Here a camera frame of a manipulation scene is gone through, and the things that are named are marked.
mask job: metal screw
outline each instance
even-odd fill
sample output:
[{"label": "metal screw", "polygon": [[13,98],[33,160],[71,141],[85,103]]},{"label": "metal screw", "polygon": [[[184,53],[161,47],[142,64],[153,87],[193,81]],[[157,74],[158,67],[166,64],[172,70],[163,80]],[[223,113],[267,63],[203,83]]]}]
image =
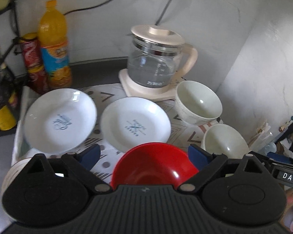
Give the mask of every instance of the metal screw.
[{"label": "metal screw", "polygon": [[110,188],[108,184],[98,184],[94,187],[97,192],[107,192]]},{"label": "metal screw", "polygon": [[150,189],[148,187],[145,187],[145,188],[141,189],[142,192],[149,192],[149,190]]},{"label": "metal screw", "polygon": [[193,184],[182,184],[179,189],[184,192],[192,192],[195,190],[195,185]]}]

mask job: white plate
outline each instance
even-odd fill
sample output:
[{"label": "white plate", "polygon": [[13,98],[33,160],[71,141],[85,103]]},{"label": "white plate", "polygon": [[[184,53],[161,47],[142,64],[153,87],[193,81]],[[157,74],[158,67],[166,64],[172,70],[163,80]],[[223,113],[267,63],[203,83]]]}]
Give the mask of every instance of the white plate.
[{"label": "white plate", "polygon": [[165,143],[171,133],[164,110],[140,97],[125,97],[111,103],[100,124],[104,139],[122,152],[144,143]]},{"label": "white plate", "polygon": [[96,124],[96,106],[85,93],[58,89],[38,98],[25,116],[24,136],[42,152],[59,154],[81,144]]}]

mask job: cup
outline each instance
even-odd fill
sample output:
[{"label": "cup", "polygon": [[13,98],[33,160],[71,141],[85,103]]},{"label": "cup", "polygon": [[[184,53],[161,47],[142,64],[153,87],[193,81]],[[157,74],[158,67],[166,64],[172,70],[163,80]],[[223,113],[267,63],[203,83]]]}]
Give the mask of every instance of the cup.
[{"label": "cup", "polygon": [[179,118],[192,125],[203,125],[217,119],[222,103],[215,92],[195,81],[183,81],[176,87],[175,109]]}]

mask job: kettle handle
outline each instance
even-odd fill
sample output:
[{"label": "kettle handle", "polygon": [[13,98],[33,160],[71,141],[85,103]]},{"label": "kettle handle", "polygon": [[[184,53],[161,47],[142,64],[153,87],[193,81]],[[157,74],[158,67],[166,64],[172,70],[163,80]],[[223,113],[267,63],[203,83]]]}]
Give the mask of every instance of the kettle handle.
[{"label": "kettle handle", "polygon": [[182,77],[187,74],[197,61],[197,50],[192,45],[187,43],[184,44],[182,52],[188,54],[189,58],[182,66],[182,68],[177,70],[177,72],[174,74],[175,78]]}]

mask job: glass kettle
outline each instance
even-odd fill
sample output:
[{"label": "glass kettle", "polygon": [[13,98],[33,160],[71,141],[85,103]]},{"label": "glass kettle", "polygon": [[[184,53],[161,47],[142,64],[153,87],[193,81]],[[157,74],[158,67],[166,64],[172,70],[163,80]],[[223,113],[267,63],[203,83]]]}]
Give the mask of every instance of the glass kettle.
[{"label": "glass kettle", "polygon": [[[169,85],[173,76],[184,76],[197,60],[197,50],[177,33],[159,26],[139,25],[131,29],[133,40],[128,57],[129,77],[148,88]],[[188,60],[178,69],[183,53]]]}]

